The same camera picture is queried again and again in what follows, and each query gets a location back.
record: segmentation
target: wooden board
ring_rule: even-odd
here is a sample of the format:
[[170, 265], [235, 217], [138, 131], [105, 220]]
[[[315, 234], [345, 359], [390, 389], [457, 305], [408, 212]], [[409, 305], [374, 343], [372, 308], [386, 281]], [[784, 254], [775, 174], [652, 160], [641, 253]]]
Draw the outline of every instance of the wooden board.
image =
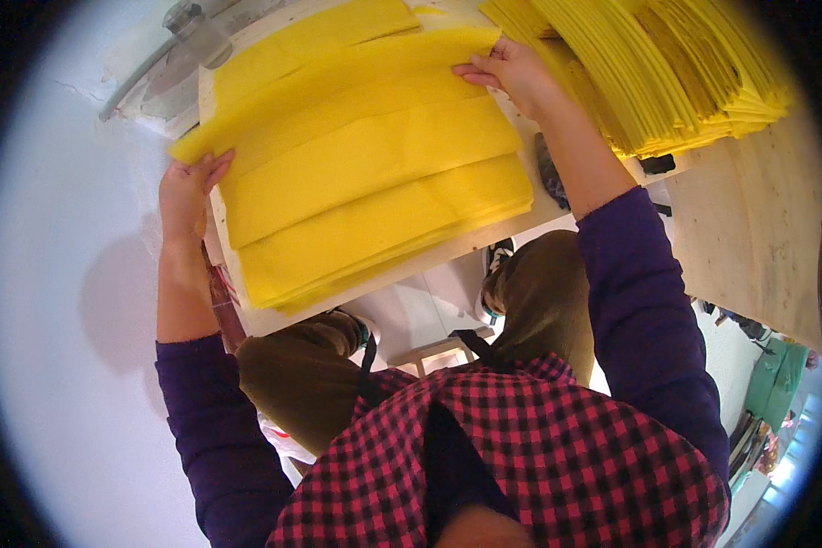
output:
[[[232, 44], [234, 45], [233, 54], [237, 55], [260, 39], [286, 26], [292, 25], [292, 23], [298, 19], [343, 4], [345, 1], [346, 0], [299, 0], [298, 2], [276, 10], [274, 13], [259, 19], [259, 21], [242, 29], [231, 37]], [[418, 5], [426, 5], [438, 8], [447, 13], [447, 15], [443, 16], [418, 16], [424, 29], [428, 30], [452, 26], [493, 26], [490, 20], [478, 11], [478, 3], [477, 0], [406, 0], [406, 4], [412, 8]], [[569, 215], [568, 211], [561, 210], [557, 203], [548, 196], [540, 182], [535, 156], [533, 154], [533, 136], [538, 131], [537, 125], [526, 119], [526, 117], [521, 116], [516, 111], [515, 106], [508, 101], [505, 94], [496, 92], [495, 96], [505, 115], [511, 120], [524, 142], [524, 151], [521, 153], [521, 158], [524, 167], [526, 167], [527, 175], [530, 181], [533, 182], [534, 201], [532, 210], [529, 213], [515, 216], [500, 223], [485, 226], [476, 231], [455, 237], [439, 246], [427, 250], [417, 257], [409, 259], [389, 272], [369, 279], [351, 290], [344, 291], [339, 295], [321, 301], [316, 306], [298, 314], [286, 316], [274, 310], [260, 310], [252, 307], [249, 296], [246, 294], [242, 283], [242, 274], [237, 253], [229, 246], [228, 233], [225, 229], [225, 206], [221, 200], [218, 189], [214, 190], [210, 195], [210, 202], [221, 249], [215, 249], [216, 239], [209, 238], [208, 253], [210, 253], [211, 256], [221, 255], [224, 257], [224, 264], [237, 289], [237, 296], [240, 301], [239, 305], [236, 306], [237, 313], [241, 318], [241, 323], [247, 334], [255, 336], [267, 335], [287, 325], [300, 322], [314, 314], [327, 311], [346, 301], [351, 301], [366, 293], [370, 293], [373, 290], [395, 283], [418, 272], [432, 269], [453, 258], [477, 251], [505, 237], [514, 236], [515, 234], [542, 225], [560, 216]], [[199, 69], [198, 102], [200, 121], [203, 123], [216, 112], [216, 98], [213, 92], [213, 73], [205, 68]], [[691, 165], [690, 157], [685, 154], [676, 157], [676, 169], [669, 174], [646, 176], [636, 159], [629, 159], [624, 163], [636, 181], [643, 185], [661, 181], [670, 174], [681, 173], [690, 169]]]
[[809, 113], [690, 153], [666, 179], [688, 294], [822, 348], [822, 146]]

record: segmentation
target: yellow foam sheet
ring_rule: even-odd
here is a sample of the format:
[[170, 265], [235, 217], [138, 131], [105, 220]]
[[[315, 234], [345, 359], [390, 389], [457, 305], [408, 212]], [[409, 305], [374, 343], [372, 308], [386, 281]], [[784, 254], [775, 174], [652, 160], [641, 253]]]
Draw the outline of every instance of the yellow foam sheet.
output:
[[237, 249], [373, 192], [521, 148], [490, 95], [363, 118], [222, 187], [230, 245]]
[[235, 145], [235, 160], [224, 181], [230, 184], [265, 162], [361, 118], [485, 95], [484, 88], [466, 83], [444, 67], [363, 82], [315, 108], [286, 113], [244, 135]]
[[486, 159], [367, 195], [238, 250], [254, 304], [298, 299], [385, 261], [528, 211], [517, 154]]
[[298, 70], [323, 53], [420, 26], [401, 0], [351, 0], [274, 32], [219, 67], [216, 105], [237, 90], [255, 90]]
[[[252, 135], [250, 139], [255, 140], [256, 135], [267, 132], [272, 125], [289, 126], [293, 116], [305, 111], [316, 113], [319, 108], [325, 109], [324, 116], [321, 116], [325, 120], [323, 124], [327, 129], [329, 126], [330, 129], [335, 129], [346, 121], [361, 116], [415, 106], [411, 103], [403, 104], [398, 95], [377, 97], [378, 82], [384, 83], [384, 92], [387, 93], [391, 92], [388, 82], [412, 79], [417, 74], [425, 76], [429, 69], [449, 71], [450, 67], [467, 62], [472, 53], [487, 54], [499, 37], [499, 29], [461, 27], [407, 36], [388, 36], [358, 46], [324, 52], [322, 57], [312, 60], [307, 66], [263, 88], [252, 91], [242, 86], [232, 88], [232, 101], [217, 106], [213, 118], [171, 145], [168, 153], [186, 164], [194, 163], [205, 153], [219, 155], [236, 147], [248, 135]], [[454, 87], [445, 88], [444, 100], [462, 98], [450, 95], [456, 92], [458, 85], [456, 83]], [[357, 89], [365, 90], [371, 97], [361, 101], [362, 106], [348, 106], [343, 115], [335, 117], [338, 109], [329, 108], [332, 99], [347, 97]], [[468, 84], [465, 89], [465, 93], [483, 93], [481, 90], [470, 91], [473, 88]], [[412, 97], [411, 93], [413, 92], [406, 92], [405, 97]], [[422, 96], [431, 96], [432, 93], [434, 91]], [[308, 113], [307, 120], [311, 117], [315, 115]], [[276, 133], [274, 135], [275, 139], [279, 138]], [[235, 164], [243, 162], [242, 158], [237, 158]], [[226, 181], [236, 177], [235, 173], [233, 165]]]
[[[537, 50], [619, 156], [680, 153], [787, 114], [785, 69], [721, 0], [487, 0], [480, 9]], [[542, 16], [562, 40], [538, 39]], [[578, 60], [556, 46], [563, 40]]]

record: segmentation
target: apron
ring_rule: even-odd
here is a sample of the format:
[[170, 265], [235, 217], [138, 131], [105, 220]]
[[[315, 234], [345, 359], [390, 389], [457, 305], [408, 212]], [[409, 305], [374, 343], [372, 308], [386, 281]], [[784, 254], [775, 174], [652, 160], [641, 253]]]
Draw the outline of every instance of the apron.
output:
[[480, 360], [425, 379], [370, 373], [366, 347], [351, 425], [290, 497], [269, 546], [426, 546], [432, 401], [453, 413], [537, 545], [715, 543], [727, 491], [679, 434], [579, 386], [555, 354], [498, 361], [475, 332], [452, 335]]

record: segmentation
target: shoe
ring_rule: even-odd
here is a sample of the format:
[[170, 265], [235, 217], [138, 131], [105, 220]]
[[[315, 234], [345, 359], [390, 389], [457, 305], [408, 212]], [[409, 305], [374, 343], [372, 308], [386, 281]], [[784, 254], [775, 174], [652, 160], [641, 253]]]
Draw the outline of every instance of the shoe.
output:
[[[515, 254], [515, 239], [507, 237], [487, 247], [484, 253], [484, 273], [485, 279], [502, 266], [504, 262], [509, 260]], [[502, 314], [497, 314], [487, 308], [484, 304], [483, 289], [478, 292], [478, 298], [475, 299], [475, 317], [487, 325], [496, 325], [496, 322], [502, 318]]]
[[329, 311], [329, 314], [332, 312], [340, 312], [346, 316], [350, 316], [359, 326], [359, 331], [362, 333], [362, 344], [359, 345], [359, 348], [364, 348], [368, 345], [369, 337], [374, 337], [374, 343], [376, 345], [380, 344], [380, 327], [377, 323], [374, 322], [373, 319], [369, 319], [364, 316], [358, 316], [356, 314], [351, 314], [350, 312], [346, 311], [344, 308], [340, 306], [336, 306], [334, 309]]

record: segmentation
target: white wall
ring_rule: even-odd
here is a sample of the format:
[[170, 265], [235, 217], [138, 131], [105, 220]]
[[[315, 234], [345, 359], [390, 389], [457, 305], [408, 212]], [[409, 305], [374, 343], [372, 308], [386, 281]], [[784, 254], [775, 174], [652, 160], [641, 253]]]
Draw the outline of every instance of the white wall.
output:
[[0, 426], [70, 546], [208, 545], [153, 368], [167, 143], [97, 120], [98, 56], [150, 4], [82, 5], [0, 149]]

